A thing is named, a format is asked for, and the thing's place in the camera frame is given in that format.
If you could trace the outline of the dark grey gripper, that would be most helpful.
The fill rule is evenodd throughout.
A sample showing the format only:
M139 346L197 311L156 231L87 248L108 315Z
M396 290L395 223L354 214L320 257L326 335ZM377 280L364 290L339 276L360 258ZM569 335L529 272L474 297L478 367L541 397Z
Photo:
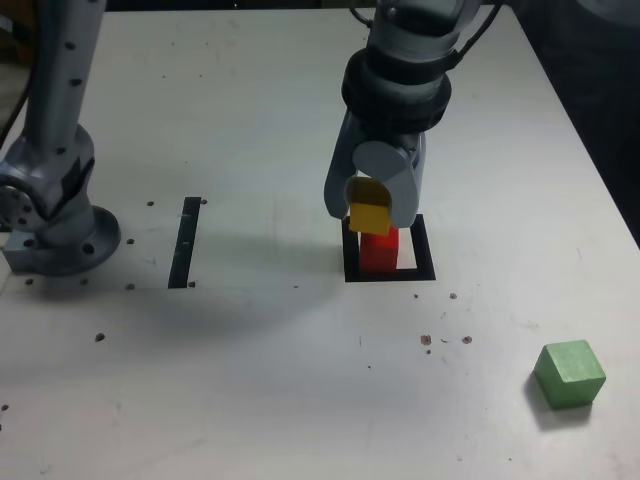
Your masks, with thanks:
M394 135L389 140L365 140L362 123L347 110L324 185L324 202L329 215L336 219L347 215L348 184L357 170L381 183L388 191L391 224L396 228L410 227L415 220L421 194L425 135Z

